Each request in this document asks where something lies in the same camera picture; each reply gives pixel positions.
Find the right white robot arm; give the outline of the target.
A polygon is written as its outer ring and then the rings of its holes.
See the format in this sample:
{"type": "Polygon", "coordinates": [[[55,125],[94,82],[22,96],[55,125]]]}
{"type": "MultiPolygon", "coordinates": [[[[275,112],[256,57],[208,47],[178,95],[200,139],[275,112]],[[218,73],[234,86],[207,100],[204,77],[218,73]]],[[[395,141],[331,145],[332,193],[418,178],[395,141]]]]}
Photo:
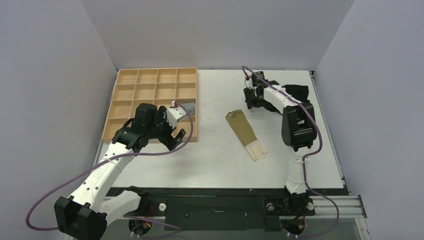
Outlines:
{"type": "Polygon", "coordinates": [[[314,107],[308,100],[309,87],[296,84],[280,85],[275,80],[265,79],[264,72],[258,71],[251,75],[245,74],[243,93],[248,109],[265,108],[282,115],[281,138],[290,148],[285,184],[290,195],[282,199],[282,207],[287,213],[294,214],[302,207],[302,200],[297,195],[308,191],[303,171],[306,161],[302,160],[299,149],[310,149],[317,138],[317,131],[308,117],[308,114],[312,118],[315,117],[314,107]],[[308,114],[298,103],[303,105],[308,114]]]}

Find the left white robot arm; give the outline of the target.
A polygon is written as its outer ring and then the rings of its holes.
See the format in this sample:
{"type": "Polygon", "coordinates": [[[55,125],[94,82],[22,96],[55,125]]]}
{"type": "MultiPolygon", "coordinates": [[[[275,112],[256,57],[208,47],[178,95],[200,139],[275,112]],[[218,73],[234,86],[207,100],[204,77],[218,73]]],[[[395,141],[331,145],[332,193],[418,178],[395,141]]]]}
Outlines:
{"type": "Polygon", "coordinates": [[[102,162],[98,163],[85,181],[68,197],[59,197],[54,204],[58,230],[78,240],[99,240],[107,226],[127,213],[143,215],[149,209],[148,193],[136,186],[120,190],[105,201],[107,193],[125,167],[141,156],[149,141],[159,140],[173,153],[188,143],[182,128],[173,136],[177,124],[188,119],[194,128],[194,102],[172,102],[169,108],[141,103],[135,116],[128,119],[114,134],[102,162]]]}

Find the olive and cream underwear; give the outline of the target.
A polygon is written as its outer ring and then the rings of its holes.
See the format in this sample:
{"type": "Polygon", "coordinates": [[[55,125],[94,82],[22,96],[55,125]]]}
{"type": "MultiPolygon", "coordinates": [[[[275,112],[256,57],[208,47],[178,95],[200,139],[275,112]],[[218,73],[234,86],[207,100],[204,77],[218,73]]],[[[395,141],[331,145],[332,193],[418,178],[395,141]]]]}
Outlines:
{"type": "Polygon", "coordinates": [[[267,150],[257,139],[250,123],[241,109],[228,112],[225,119],[253,161],[266,157],[267,150]]]}

